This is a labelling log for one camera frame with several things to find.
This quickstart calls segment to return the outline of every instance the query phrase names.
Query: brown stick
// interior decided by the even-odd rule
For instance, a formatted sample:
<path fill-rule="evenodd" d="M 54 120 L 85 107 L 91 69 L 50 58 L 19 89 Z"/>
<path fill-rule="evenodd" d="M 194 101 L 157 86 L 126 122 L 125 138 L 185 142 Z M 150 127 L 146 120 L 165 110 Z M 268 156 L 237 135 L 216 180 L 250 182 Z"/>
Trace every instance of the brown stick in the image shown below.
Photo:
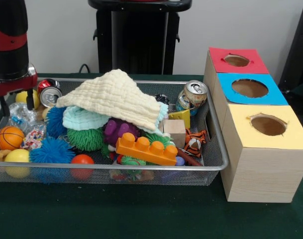
<path fill-rule="evenodd" d="M 181 158 L 183 158 L 185 160 L 185 162 L 186 162 L 187 165 L 189 165 L 189 166 L 201 166 L 201 167 L 203 167 L 202 164 L 200 164 L 199 162 L 197 162 L 191 156 L 189 156 L 186 153 L 184 153 L 181 149 L 177 148 L 177 150 L 178 150 L 178 156 L 180 156 Z"/>

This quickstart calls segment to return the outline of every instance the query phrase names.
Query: yellow square top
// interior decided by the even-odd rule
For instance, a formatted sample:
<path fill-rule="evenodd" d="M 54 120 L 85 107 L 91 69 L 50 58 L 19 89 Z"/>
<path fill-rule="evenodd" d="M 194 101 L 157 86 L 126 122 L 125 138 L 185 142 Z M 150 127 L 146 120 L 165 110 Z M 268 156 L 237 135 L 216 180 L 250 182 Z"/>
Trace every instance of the yellow square top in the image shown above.
<path fill-rule="evenodd" d="M 303 127 L 290 106 L 229 108 L 243 147 L 303 149 Z"/>

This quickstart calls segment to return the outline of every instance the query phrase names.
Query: cardboard panel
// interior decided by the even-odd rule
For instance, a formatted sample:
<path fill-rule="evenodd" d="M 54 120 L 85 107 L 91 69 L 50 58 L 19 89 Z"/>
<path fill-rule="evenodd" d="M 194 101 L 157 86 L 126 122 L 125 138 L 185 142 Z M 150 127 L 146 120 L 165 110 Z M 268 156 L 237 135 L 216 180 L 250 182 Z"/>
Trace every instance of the cardboard panel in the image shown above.
<path fill-rule="evenodd" d="M 270 75 L 218 73 L 223 93 L 234 103 L 288 105 Z"/>
<path fill-rule="evenodd" d="M 229 108 L 243 147 L 303 149 L 303 127 L 290 106 Z"/>
<path fill-rule="evenodd" d="M 290 203 L 303 178 L 303 150 L 244 148 L 230 202 Z"/>
<path fill-rule="evenodd" d="M 212 98 L 217 119 L 219 120 L 220 128 L 222 128 L 228 103 L 222 91 L 220 81 L 218 79 L 215 81 Z"/>
<path fill-rule="evenodd" d="M 227 108 L 224 125 L 221 129 L 225 146 L 229 155 L 229 165 L 227 166 L 227 168 L 221 171 L 225 194 L 228 198 L 243 149 L 241 140 L 237 135 L 229 108 Z"/>
<path fill-rule="evenodd" d="M 217 73 L 269 74 L 257 50 L 210 47 L 209 52 Z"/>
<path fill-rule="evenodd" d="M 213 62 L 210 57 L 210 52 L 207 52 L 204 79 L 203 82 L 208 86 L 211 94 L 213 93 L 214 84 L 216 81 L 216 72 L 213 66 Z"/>

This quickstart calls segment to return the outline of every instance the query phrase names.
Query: red square top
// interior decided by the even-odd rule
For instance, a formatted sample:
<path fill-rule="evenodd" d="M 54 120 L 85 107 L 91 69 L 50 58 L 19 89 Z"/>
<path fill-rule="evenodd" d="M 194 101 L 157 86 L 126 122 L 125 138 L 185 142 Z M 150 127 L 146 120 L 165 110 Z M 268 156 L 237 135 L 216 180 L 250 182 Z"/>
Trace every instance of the red square top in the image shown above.
<path fill-rule="evenodd" d="M 255 49 L 209 48 L 217 73 L 269 74 Z"/>

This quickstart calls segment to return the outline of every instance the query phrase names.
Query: blue spiky ball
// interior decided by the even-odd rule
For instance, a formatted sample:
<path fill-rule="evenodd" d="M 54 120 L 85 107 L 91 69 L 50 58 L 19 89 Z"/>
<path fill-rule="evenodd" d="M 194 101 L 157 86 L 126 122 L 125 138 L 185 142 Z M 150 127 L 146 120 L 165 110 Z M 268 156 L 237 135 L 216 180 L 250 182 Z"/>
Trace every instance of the blue spiky ball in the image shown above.
<path fill-rule="evenodd" d="M 33 163 L 70 163 L 75 153 L 67 142 L 61 139 L 46 138 L 40 148 L 30 151 L 29 160 Z M 43 183 L 61 183 L 69 177 L 68 168 L 35 168 L 33 175 Z"/>
<path fill-rule="evenodd" d="M 46 115 L 46 130 L 50 137 L 58 138 L 60 135 L 67 133 L 67 129 L 63 126 L 63 113 L 66 107 L 52 107 Z"/>

